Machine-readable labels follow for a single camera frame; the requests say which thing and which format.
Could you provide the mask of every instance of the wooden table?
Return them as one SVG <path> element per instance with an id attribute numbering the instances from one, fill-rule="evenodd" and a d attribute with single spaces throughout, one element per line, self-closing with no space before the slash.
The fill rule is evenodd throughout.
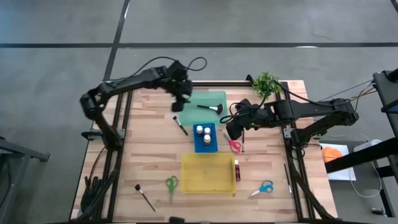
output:
<path id="1" fill-rule="evenodd" d="M 287 83 L 292 92 L 307 97 L 302 80 L 287 81 Z M 198 87 L 195 90 L 223 90 L 227 94 L 228 106 L 243 98 L 252 103 L 261 102 L 251 87 Z M 294 96 L 291 97 L 292 100 L 300 101 Z M 268 99 L 268 101 L 274 100 L 274 95 Z M 171 102 L 172 97 L 163 90 L 134 91 L 114 222 L 167 222 L 170 216 L 185 218 L 186 222 L 297 221 L 294 200 L 289 194 L 284 171 L 286 155 L 280 128 L 263 128 L 258 131 L 251 129 L 245 132 L 245 153 L 235 155 L 241 168 L 241 181 L 237 183 L 235 197 L 222 194 L 183 194 L 177 187 L 174 192 L 174 203 L 170 205 L 165 179 L 172 175 L 180 179 L 181 155 L 194 152 L 192 137 L 184 135 L 172 119 L 174 114 L 170 112 Z M 115 105 L 116 98 L 113 98 L 104 111 L 109 123 L 112 122 Z M 313 123 L 312 118 L 300 119 L 297 121 L 297 126 L 304 128 L 311 123 Z M 188 133 L 192 132 L 192 127 L 185 128 Z M 217 127 L 218 150 L 231 152 L 228 142 L 222 135 L 223 132 L 226 133 L 225 126 Z M 93 162 L 102 148 L 101 140 L 92 141 L 88 145 L 72 218 L 76 217 L 80 209 L 80 200 L 85 189 L 84 176 L 89 176 Z M 321 151 L 314 145 L 305 150 L 304 161 L 310 188 L 326 210 L 337 217 Z M 105 153 L 94 172 L 98 177 L 102 176 L 104 158 Z M 265 179 L 274 182 L 273 193 L 261 193 L 250 197 L 249 194 L 258 189 Z M 142 195 L 136 192 L 134 189 L 136 184 L 141 185 L 156 212 L 153 212 Z M 109 195 L 110 190 L 104 203 L 104 214 L 108 210 Z M 307 208 L 301 191 L 300 198 L 306 214 Z"/>

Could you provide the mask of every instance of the green plant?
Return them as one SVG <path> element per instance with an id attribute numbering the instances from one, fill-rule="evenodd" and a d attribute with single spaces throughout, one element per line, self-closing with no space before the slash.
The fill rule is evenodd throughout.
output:
<path id="1" fill-rule="evenodd" d="M 273 77 L 268 72 L 262 72 L 262 74 L 259 75 L 254 80 L 253 86 L 254 86 L 254 90 L 257 92 L 257 96 L 259 96 L 261 98 L 265 97 L 267 88 L 272 79 L 274 79 L 275 82 L 279 82 L 279 77 Z M 266 97 L 271 96 L 272 93 L 282 92 L 281 87 L 279 85 L 277 85 L 275 82 L 271 83 Z"/>

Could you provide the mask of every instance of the black cable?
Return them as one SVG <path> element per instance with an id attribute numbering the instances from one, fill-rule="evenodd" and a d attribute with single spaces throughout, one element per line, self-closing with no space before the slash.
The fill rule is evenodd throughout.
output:
<path id="1" fill-rule="evenodd" d="M 320 100 L 320 101 L 329 99 L 329 98 L 331 98 L 331 97 L 334 97 L 334 96 L 336 96 L 336 95 L 339 95 L 340 93 L 347 92 L 348 90 L 352 90 L 353 88 L 356 88 L 356 87 L 358 87 L 358 86 L 361 86 L 361 85 L 363 85 L 363 84 L 365 84 L 365 83 L 368 83 L 368 82 L 371 82 L 371 81 L 373 81 L 373 79 L 368 80 L 368 81 L 366 81 L 366 82 L 362 82 L 362 83 L 360 83 L 360 84 L 358 84 L 358 85 L 356 85 L 356 86 L 353 86 L 353 87 L 351 87 L 351 88 L 348 88 L 348 89 L 346 89 L 346 90 L 340 91 L 340 92 L 338 92 L 338 93 L 336 93 L 336 94 L 334 94 L 334 95 L 328 96 L 328 97 L 326 97 L 326 98 L 324 98 L 324 99 L 322 99 L 322 100 Z"/>
<path id="2" fill-rule="evenodd" d="M 147 61 L 143 66 L 141 66 L 140 68 L 138 68 L 138 70 L 137 70 L 136 72 L 134 72 L 132 75 L 130 75 L 130 76 L 128 76 L 128 77 L 117 78 L 117 79 L 115 79 L 115 80 L 110 80 L 110 81 L 118 81 L 118 80 L 120 80 L 120 82 L 122 82 L 123 80 L 125 80 L 125 79 L 127 79 L 127 78 L 129 78 L 129 77 L 133 77 L 134 75 L 137 75 L 145 66 L 147 66 L 147 65 L 150 64 L 151 62 L 153 62 L 153 61 L 155 61 L 155 60 L 158 60 L 158 59 L 169 59 L 169 60 L 172 60 L 172 61 L 174 61 L 174 62 L 178 61 L 178 60 L 175 59 L 175 58 L 166 57 L 166 56 L 159 56 L 159 57 L 156 57 L 156 58 L 152 58 L 152 59 L 150 59 L 149 61 Z M 198 69 L 190 68 L 191 65 L 192 65 L 192 63 L 193 63 L 194 61 L 198 60 L 198 59 L 202 59 L 202 60 L 205 62 L 205 64 L 202 66 L 202 68 L 198 68 Z M 197 57 L 197 58 L 194 58 L 194 59 L 188 64 L 187 67 L 185 67 L 185 66 L 182 65 L 183 68 L 186 68 L 187 70 L 191 70 L 191 71 L 194 71 L 194 72 L 199 72 L 199 71 L 205 69 L 206 66 L 207 66 L 207 60 L 206 60 L 206 58 L 204 58 L 204 57 Z"/>
<path id="3" fill-rule="evenodd" d="M 241 105 L 246 106 L 246 105 L 243 104 L 243 103 L 232 103 L 232 104 L 229 106 L 229 112 L 231 113 L 231 115 L 226 115 L 226 116 L 220 118 L 220 123 L 221 123 L 221 124 L 225 124 L 225 123 L 230 122 L 231 120 L 233 120 L 233 119 L 235 119 L 235 118 L 238 118 L 238 117 L 240 117 L 240 116 L 245 116 L 245 115 L 248 115 L 248 114 L 251 114 L 251 113 L 255 113 L 257 110 L 259 110 L 260 107 L 261 107 L 261 105 L 263 105 L 264 102 L 266 101 L 266 99 L 268 98 L 268 94 L 269 94 L 269 90 L 270 90 L 270 87 L 271 87 L 272 82 L 274 82 L 274 78 L 273 78 L 273 77 L 272 77 L 271 81 L 269 82 L 269 85 L 267 86 L 266 94 L 264 95 L 264 97 L 263 97 L 261 103 L 259 104 L 259 106 L 258 106 L 255 110 L 251 110 L 251 111 L 249 111 L 249 112 L 247 112 L 247 113 L 243 113 L 243 114 L 238 114 L 238 113 L 241 111 L 241 110 L 239 110 L 239 111 L 235 112 L 235 114 L 232 114 L 231 107 L 232 107 L 233 105 L 241 104 Z"/>
<path id="4" fill-rule="evenodd" d="M 323 149 L 323 147 L 322 147 L 320 144 L 315 144 L 315 143 L 307 143 L 307 144 L 310 144 L 310 145 L 313 145 L 313 146 L 320 146 L 320 147 L 321 147 L 321 150 Z M 304 158 L 304 156 L 305 156 L 305 150 L 304 150 L 304 148 L 300 147 L 300 151 L 303 152 L 302 155 L 301 155 L 301 157 Z"/>
<path id="5" fill-rule="evenodd" d="M 4 201 L 6 200 L 6 197 L 7 197 L 8 193 L 9 193 L 9 191 L 10 191 L 10 188 L 11 188 L 11 169 L 10 169 L 10 161 L 9 161 L 9 158 L 8 158 L 8 157 L 7 157 L 6 159 L 7 159 L 7 170 L 8 170 L 8 188 L 7 188 L 6 194 L 5 194 L 4 197 L 1 199 L 0 208 L 2 207 L 2 204 L 4 203 Z"/>
<path id="6" fill-rule="evenodd" d="M 302 97 L 302 96 L 299 96 L 299 95 L 297 95 L 297 94 L 295 94 L 295 93 L 293 93 L 293 92 L 291 92 L 291 91 L 285 89 L 279 82 L 274 82 L 274 83 L 276 83 L 277 85 L 279 85 L 283 90 L 285 90 L 286 92 L 290 93 L 291 95 L 294 95 L 294 96 L 296 96 L 297 98 L 300 98 L 301 100 L 307 101 L 307 102 L 309 102 L 309 103 L 312 103 L 312 104 L 318 105 L 318 106 L 340 106 L 340 105 L 345 105 L 345 104 L 347 104 L 347 103 L 350 103 L 350 102 L 352 101 L 352 100 L 348 100 L 348 101 L 346 101 L 346 102 L 344 102 L 344 103 L 337 103 L 337 104 L 333 104 L 333 105 L 324 105 L 324 104 L 322 104 L 322 103 L 318 103 L 318 102 L 315 102 L 315 101 L 306 99 L 306 98 L 304 98 L 304 97 Z"/>
<path id="7" fill-rule="evenodd" d="M 296 153 L 303 152 L 303 153 L 301 154 L 301 157 L 304 158 L 304 156 L 305 156 L 305 150 L 304 150 L 302 147 L 301 147 L 300 149 L 295 148 L 295 149 L 293 149 L 293 150 L 295 150 Z"/>
<path id="8" fill-rule="evenodd" d="M 101 149 L 101 151 L 99 152 L 97 158 L 94 161 L 93 167 L 91 168 L 91 172 L 90 172 L 90 176 L 89 176 L 89 180 L 91 180 L 91 177 L 93 176 L 93 172 L 95 170 L 95 166 L 97 165 L 98 160 L 100 159 L 100 155 L 102 154 L 102 152 L 105 150 L 105 147 Z"/>

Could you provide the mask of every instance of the concrete floor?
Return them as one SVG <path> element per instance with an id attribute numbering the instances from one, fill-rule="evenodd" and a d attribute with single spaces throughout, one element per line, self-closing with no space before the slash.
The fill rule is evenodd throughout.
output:
<path id="1" fill-rule="evenodd" d="M 123 2 L 0 0 L 0 43 L 112 43 Z M 398 42 L 398 13 L 389 0 L 137 0 L 130 3 L 121 42 Z M 78 99 L 102 80 L 109 53 L 107 48 L 0 49 L 0 136 L 51 153 L 46 164 L 30 163 L 13 223 L 68 220 L 87 144 L 80 133 L 91 125 Z M 131 74 L 160 55 L 183 63 L 206 57 L 208 67 L 191 72 L 193 80 L 242 80 L 263 71 L 301 79 L 313 100 L 398 67 L 398 48 L 119 49 L 111 78 Z M 380 107 L 377 95 L 362 98 L 360 120 L 330 134 L 390 138 Z M 394 182 L 389 187 L 398 192 Z M 351 189 L 333 195 L 340 218 L 393 222 L 369 215 L 369 208 L 381 206 L 379 197 L 365 200 Z"/>

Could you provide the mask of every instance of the paint bottle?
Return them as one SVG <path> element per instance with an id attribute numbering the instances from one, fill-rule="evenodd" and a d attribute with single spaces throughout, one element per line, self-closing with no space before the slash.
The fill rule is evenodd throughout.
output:
<path id="1" fill-rule="evenodd" d="M 197 135 L 201 136 L 203 134 L 203 127 L 201 125 L 197 126 Z"/>
<path id="2" fill-rule="evenodd" d="M 210 141 L 211 141 L 211 139 L 210 139 L 210 135 L 208 135 L 208 134 L 205 134 L 205 137 L 203 137 L 203 141 L 205 142 L 205 145 L 210 145 Z"/>
<path id="3" fill-rule="evenodd" d="M 241 169 L 238 160 L 235 160 L 235 178 L 237 182 L 241 181 Z"/>
<path id="4" fill-rule="evenodd" d="M 205 134 L 209 134 L 210 135 L 210 128 L 205 128 Z"/>

